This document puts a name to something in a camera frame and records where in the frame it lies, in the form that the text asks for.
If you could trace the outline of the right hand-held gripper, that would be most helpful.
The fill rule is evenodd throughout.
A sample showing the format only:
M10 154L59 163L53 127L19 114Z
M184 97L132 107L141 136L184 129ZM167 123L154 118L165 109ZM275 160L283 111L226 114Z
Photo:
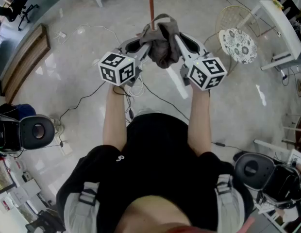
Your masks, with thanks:
M194 84L201 91L219 86L227 76L221 60L207 52L202 42L189 34L180 33L174 39L184 62L180 70L184 86Z

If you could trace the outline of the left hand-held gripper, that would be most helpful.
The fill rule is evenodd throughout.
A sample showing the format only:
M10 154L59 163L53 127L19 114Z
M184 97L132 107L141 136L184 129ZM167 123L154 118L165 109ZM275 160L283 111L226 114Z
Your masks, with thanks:
M139 76L138 66L150 49L151 44L141 46L139 38L124 41L120 48L107 52L99 60L101 79L116 86L133 86Z

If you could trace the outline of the grey cloth garment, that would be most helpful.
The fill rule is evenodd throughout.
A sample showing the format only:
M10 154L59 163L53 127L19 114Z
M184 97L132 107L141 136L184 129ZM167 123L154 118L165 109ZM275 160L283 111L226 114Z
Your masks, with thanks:
M151 24L147 24L140 34L140 45L150 44L148 56L162 69L167 69L171 64L177 63L180 58L179 47L175 36L179 36L177 21L168 14L159 14L153 22L167 18L167 22L158 22L155 30L151 29Z

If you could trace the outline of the orange stand pole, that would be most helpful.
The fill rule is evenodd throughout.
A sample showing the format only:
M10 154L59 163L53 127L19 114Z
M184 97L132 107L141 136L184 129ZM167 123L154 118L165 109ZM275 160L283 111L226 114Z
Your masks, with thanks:
M154 0L149 0L149 5L150 5L150 26L151 29L154 31L155 30L155 24L154 24Z

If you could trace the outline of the person's right forearm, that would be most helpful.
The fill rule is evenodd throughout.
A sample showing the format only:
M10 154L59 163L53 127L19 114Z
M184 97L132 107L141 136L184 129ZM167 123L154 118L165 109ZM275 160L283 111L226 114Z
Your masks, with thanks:
M211 150L210 93L191 83L192 102L187 131L189 147L199 157Z

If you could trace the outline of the person's left forearm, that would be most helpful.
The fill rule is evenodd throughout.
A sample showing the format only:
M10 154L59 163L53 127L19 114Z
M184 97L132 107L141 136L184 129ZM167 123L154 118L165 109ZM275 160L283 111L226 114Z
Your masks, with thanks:
M127 143L124 91L122 87L110 85L106 99L106 110L102 140L122 151Z

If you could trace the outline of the floral round seat cushion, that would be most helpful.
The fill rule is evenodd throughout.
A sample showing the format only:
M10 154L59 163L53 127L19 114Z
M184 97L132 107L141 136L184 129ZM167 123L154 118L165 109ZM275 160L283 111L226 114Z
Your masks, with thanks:
M218 38L223 51L238 63L250 64L257 57L256 43L240 29L220 30Z

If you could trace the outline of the white table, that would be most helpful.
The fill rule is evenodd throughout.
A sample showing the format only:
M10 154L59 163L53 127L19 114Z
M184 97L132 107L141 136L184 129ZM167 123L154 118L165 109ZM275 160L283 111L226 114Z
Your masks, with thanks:
M260 0L251 10L251 13L255 19L259 19L262 12L265 12L274 23L284 39L288 51L272 57L273 62L262 66L261 70L267 70L269 68L297 60L301 54L301 42L283 11L271 0Z

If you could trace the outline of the wooden step platform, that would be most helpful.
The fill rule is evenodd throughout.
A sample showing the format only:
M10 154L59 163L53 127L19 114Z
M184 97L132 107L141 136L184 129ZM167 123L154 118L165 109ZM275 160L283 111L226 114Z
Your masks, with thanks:
M6 103L13 102L27 77L49 50L47 28L39 24L21 44L0 78L0 87Z

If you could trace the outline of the person's black t-shirt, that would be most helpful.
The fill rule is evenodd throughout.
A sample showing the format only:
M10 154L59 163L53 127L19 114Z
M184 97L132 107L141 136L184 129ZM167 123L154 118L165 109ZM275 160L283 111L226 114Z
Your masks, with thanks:
M114 233L127 207L146 196L172 202L194 227L218 233L239 231L254 207L232 164L212 152L198 157L187 125L158 113L133 119L122 151L101 145L82 157L56 200L69 233Z

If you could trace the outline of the blue bag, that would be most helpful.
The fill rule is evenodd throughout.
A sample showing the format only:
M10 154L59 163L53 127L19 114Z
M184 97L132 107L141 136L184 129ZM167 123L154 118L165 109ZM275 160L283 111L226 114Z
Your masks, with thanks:
M21 120L25 117L30 117L30 116L36 115L35 109L29 104L19 104L19 105L16 105L15 107L18 110L19 120Z

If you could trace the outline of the black office chair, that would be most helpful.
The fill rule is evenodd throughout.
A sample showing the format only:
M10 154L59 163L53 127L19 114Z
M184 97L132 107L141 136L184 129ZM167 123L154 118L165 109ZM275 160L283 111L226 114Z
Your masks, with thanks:
M28 0L13 0L13 2L10 4L8 9L10 9L11 14L7 16L7 20L9 22L15 21L15 19L20 16L21 20L17 27L18 31L22 31L21 24L24 20L27 21L27 23L30 23L29 20L29 12L31 12L35 8L39 8L40 6L38 4L30 4L29 6L26 6Z

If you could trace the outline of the black grey machine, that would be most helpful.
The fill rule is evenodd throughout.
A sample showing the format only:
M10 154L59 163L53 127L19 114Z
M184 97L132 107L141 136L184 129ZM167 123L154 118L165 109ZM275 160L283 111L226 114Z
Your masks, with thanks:
M234 156L235 173L257 192L256 202L279 209L301 207L301 173L294 167L264 154L241 152Z
M50 144L54 136L54 125L46 116L16 120L0 114L0 154L40 149Z

